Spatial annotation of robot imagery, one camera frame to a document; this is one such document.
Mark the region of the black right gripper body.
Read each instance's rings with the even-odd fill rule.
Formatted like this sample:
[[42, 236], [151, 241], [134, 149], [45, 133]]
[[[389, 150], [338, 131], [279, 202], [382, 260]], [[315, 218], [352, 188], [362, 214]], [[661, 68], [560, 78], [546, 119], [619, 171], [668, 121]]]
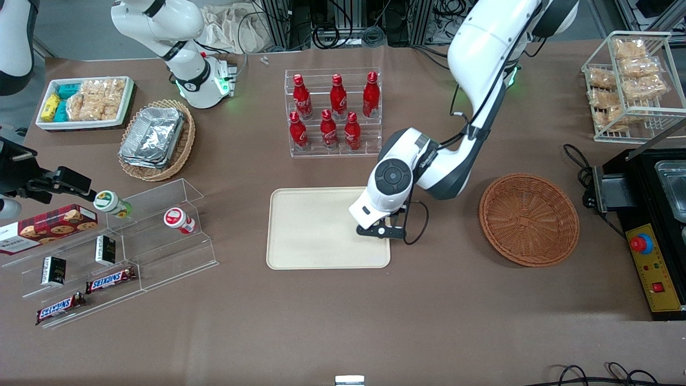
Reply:
[[39, 178], [38, 152], [2, 138], [1, 192], [4, 196], [26, 197], [28, 183]]

